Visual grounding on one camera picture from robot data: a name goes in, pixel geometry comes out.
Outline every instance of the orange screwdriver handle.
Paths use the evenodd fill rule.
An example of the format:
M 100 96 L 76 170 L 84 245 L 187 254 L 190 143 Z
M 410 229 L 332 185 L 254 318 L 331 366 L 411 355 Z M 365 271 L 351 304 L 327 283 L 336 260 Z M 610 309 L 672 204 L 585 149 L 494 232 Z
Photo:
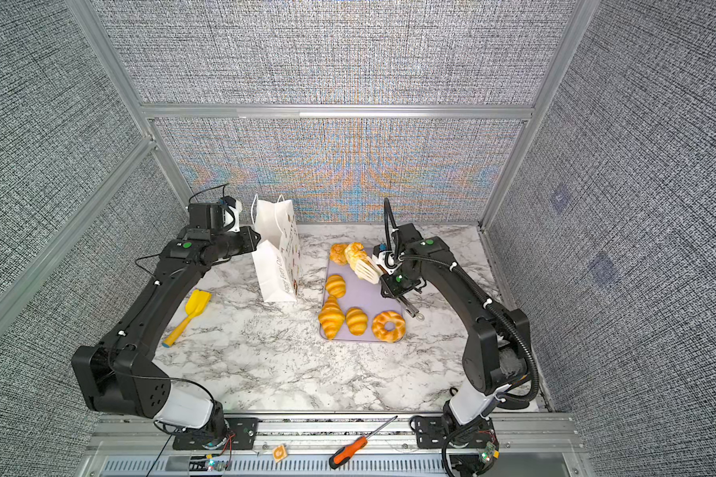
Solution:
M 329 467 L 336 469 L 340 465 L 345 464 L 352 456 L 355 455 L 356 452 L 363 449 L 363 447 L 366 447 L 368 442 L 369 441 L 366 440 L 365 436 L 361 436 L 356 439 L 353 444 L 339 449 L 332 457 L 329 457 Z

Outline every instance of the screwdriver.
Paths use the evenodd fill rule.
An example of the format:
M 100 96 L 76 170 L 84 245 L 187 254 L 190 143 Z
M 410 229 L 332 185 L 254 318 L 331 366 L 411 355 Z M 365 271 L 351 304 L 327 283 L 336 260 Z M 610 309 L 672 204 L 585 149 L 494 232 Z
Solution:
M 383 425 L 376 428 L 374 432 L 369 434 L 368 436 L 361 436 L 353 444 L 350 444 L 349 446 L 343 447 L 339 449 L 332 457 L 329 457 L 329 467 L 332 469 L 336 469 L 340 465 L 343 465 L 346 463 L 352 456 L 355 455 L 356 452 L 363 449 L 363 447 L 366 447 L 366 444 L 368 444 L 368 439 L 373 436 L 374 434 L 380 432 L 382 429 L 385 428 L 386 425 L 390 424 L 392 421 L 397 419 L 398 416 L 391 417 L 387 422 L 385 422 Z

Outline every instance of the purple tray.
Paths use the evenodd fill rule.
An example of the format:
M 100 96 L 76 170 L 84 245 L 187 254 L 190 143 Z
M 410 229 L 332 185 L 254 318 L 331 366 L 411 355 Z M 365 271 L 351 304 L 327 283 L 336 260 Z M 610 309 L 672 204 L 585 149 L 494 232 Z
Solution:
M 342 308 L 342 312 L 346 313 L 347 310 L 353 307 L 357 307 L 363 310 L 364 313 L 369 317 L 369 327 L 362 335 L 356 336 L 347 329 L 347 322 L 342 325 L 342 328 L 337 332 L 337 335 L 331 341 L 362 341 L 363 343 L 384 343 L 393 344 L 382 341 L 381 339 L 374 336 L 371 331 L 371 325 L 374 321 L 374 317 L 382 311 L 394 311 L 395 313 L 403 316 L 403 307 L 401 304 L 394 299 L 386 299 L 382 297 L 382 285 L 380 283 L 373 284 L 369 281 L 365 281 L 358 278 L 350 265 L 337 265 L 336 263 L 329 260 L 329 265 L 326 267 L 326 277 L 324 278 L 324 286 L 326 286 L 326 278 L 330 275 L 341 275 L 345 280 L 346 292 L 345 296 L 341 299 L 337 299 L 337 302 Z M 326 299 L 329 298 L 329 294 L 326 292 L 324 287 L 324 300 L 321 302 L 323 305 L 326 303 Z M 316 320 L 318 325 L 318 334 L 324 339 L 324 328 Z M 406 320 L 406 333 L 409 331 L 409 322 Z

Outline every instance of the paper bag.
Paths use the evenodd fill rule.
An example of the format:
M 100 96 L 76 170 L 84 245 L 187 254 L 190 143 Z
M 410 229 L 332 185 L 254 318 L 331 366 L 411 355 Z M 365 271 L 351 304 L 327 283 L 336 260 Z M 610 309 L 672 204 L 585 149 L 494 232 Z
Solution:
M 276 202 L 258 200 L 252 207 L 252 226 L 260 234 L 252 252 L 257 281 L 264 301 L 296 301 L 300 274 L 300 236 L 297 234 L 292 200 L 278 196 Z

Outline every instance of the marble tabletop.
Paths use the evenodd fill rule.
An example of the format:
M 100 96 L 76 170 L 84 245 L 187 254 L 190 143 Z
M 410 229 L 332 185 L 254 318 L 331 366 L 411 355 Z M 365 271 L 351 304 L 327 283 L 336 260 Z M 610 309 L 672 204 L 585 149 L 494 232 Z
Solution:
M 439 411 L 448 389 L 464 379 L 467 336 L 443 296 L 432 285 L 421 295 L 408 295 L 426 319 L 407 317 L 407 334 L 398 343 L 326 341 L 317 334 L 317 314 L 331 244 L 359 241 L 369 248 L 383 241 L 384 229 L 372 224 L 298 229 L 296 303 L 263 303 L 252 257 L 235 257 L 196 286 L 210 291 L 212 299 L 171 348 L 158 349 L 157 365 L 170 376 L 200 382 L 227 411 Z M 498 297 L 475 226 L 418 229 L 445 240 L 475 281 Z M 165 335 L 185 317 L 184 307 L 185 300 Z

